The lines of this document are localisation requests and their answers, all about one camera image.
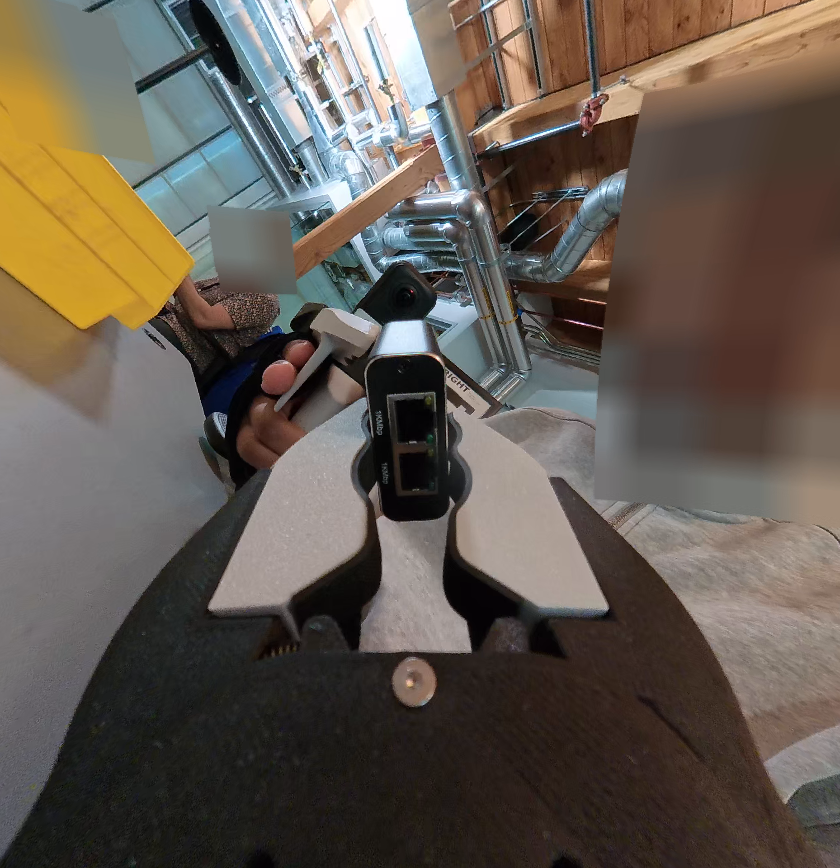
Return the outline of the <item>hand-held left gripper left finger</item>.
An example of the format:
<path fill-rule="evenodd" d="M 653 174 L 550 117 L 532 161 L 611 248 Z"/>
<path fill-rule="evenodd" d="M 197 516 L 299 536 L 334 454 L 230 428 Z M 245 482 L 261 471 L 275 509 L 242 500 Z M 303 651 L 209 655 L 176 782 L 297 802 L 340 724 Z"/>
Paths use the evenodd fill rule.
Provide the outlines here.
<path fill-rule="evenodd" d="M 278 617 L 299 639 L 320 615 L 358 649 L 382 578 L 376 516 L 359 466 L 365 410 L 343 410 L 279 459 L 208 603 L 219 617 Z"/>

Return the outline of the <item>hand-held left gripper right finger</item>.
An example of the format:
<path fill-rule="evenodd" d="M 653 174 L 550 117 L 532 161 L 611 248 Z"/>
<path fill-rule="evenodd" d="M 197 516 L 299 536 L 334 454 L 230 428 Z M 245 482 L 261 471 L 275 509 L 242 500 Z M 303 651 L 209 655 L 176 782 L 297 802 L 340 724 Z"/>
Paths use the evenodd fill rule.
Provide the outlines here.
<path fill-rule="evenodd" d="M 481 645 L 495 621 L 528 635 L 551 619 L 594 619 L 609 603 L 543 467 L 466 414 L 450 417 L 444 592 Z"/>

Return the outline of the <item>black network splitter box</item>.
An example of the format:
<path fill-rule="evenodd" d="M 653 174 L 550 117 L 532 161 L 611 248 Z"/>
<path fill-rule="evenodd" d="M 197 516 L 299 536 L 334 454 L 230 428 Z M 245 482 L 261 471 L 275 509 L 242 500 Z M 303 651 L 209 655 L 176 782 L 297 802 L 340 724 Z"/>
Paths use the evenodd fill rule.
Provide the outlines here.
<path fill-rule="evenodd" d="M 395 522 L 448 511 L 446 369 L 425 320 L 382 328 L 364 371 L 382 514 Z"/>

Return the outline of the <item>yellow plastic bin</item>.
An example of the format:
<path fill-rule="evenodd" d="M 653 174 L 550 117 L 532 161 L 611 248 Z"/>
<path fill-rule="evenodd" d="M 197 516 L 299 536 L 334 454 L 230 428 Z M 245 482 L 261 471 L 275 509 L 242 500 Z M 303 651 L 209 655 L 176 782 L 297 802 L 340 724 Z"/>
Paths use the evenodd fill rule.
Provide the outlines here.
<path fill-rule="evenodd" d="M 104 157 L 0 135 L 0 267 L 65 320 L 136 329 L 193 265 Z"/>

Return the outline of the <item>person's right hand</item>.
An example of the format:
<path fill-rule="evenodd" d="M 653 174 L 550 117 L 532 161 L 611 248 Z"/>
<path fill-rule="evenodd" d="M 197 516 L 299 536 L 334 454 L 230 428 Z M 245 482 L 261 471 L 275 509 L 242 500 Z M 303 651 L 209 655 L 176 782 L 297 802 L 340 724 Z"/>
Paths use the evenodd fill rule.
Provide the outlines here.
<path fill-rule="evenodd" d="M 277 398 L 294 384 L 311 358 L 315 345 L 293 340 L 279 350 L 252 387 L 252 400 L 243 412 L 235 438 L 239 459 L 254 471 L 270 469 L 306 432 L 295 423 L 295 403 L 276 410 Z"/>

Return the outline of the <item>wooden ceiling beam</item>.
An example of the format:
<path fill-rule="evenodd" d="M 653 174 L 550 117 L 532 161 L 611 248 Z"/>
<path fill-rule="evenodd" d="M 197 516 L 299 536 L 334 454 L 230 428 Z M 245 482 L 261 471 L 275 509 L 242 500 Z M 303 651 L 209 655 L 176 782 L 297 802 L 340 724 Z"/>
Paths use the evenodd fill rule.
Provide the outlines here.
<path fill-rule="evenodd" d="M 345 208 L 293 244 L 296 277 L 304 277 L 399 202 L 417 194 L 426 182 L 443 170 L 437 146 L 433 145 L 401 164 L 359 198 L 350 201 Z"/>

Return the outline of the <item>black disc on rod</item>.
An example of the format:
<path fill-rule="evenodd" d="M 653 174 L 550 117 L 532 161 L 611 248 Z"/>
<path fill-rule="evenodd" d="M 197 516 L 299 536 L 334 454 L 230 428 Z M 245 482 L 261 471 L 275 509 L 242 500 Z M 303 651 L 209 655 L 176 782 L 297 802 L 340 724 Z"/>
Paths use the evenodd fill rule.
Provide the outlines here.
<path fill-rule="evenodd" d="M 188 7 L 197 32 L 212 54 L 215 65 L 231 85 L 239 87 L 243 71 L 231 41 L 228 38 L 218 4 L 208 1 L 189 1 Z"/>

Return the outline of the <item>cluster of silver duct pipes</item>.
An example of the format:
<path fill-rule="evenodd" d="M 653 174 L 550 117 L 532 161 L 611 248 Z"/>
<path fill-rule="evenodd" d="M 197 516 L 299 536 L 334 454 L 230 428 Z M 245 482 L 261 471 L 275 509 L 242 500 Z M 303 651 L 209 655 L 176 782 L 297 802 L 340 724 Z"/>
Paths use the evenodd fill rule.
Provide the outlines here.
<path fill-rule="evenodd" d="M 572 275 L 600 234 L 619 217 L 628 172 L 610 175 L 588 192 L 550 254 L 507 253 L 481 189 L 455 92 L 428 104 L 426 112 L 444 170 L 358 235 L 371 237 L 370 257 L 377 268 L 405 262 L 418 271 L 450 269 L 440 253 L 387 259 L 376 228 L 386 215 L 407 222 L 403 234 L 409 243 L 439 240 L 455 250 L 457 269 L 465 276 L 478 315 L 487 322 L 485 335 L 494 363 L 481 386 L 505 399 L 521 389 L 532 373 L 510 280 L 552 285 Z"/>

